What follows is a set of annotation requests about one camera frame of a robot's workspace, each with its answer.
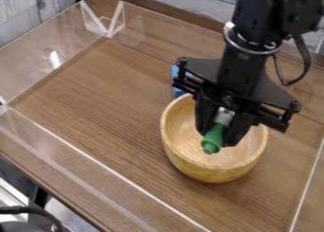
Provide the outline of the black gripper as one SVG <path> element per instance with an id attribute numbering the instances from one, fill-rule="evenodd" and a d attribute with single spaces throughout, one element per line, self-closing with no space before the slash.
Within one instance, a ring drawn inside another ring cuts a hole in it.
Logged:
<path id="1" fill-rule="evenodd" d="M 277 71 L 280 81 L 273 82 L 267 74 L 267 59 L 267 55 L 227 51 L 219 59 L 182 56 L 176 60 L 174 87 L 193 95 L 201 135 L 211 130 L 219 109 L 229 110 L 224 147 L 237 146 L 251 127 L 260 124 L 284 132 L 300 112 L 302 104 L 284 88 L 302 79 L 288 79 Z"/>

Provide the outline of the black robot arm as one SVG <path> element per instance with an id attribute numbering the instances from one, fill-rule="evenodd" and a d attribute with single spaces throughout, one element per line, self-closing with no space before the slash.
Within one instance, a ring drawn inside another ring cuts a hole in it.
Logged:
<path id="1" fill-rule="evenodd" d="M 176 60 L 174 87 L 193 95 L 197 131 L 207 135 L 221 122 L 224 147 L 236 146 L 253 126 L 288 129 L 302 103 L 286 88 L 310 73 L 312 57 L 303 35 L 316 30 L 322 16 L 322 0 L 237 0 L 224 25 L 221 57 Z M 292 80 L 283 73 L 272 80 L 267 61 L 276 58 L 286 40 L 295 40 L 304 70 Z"/>

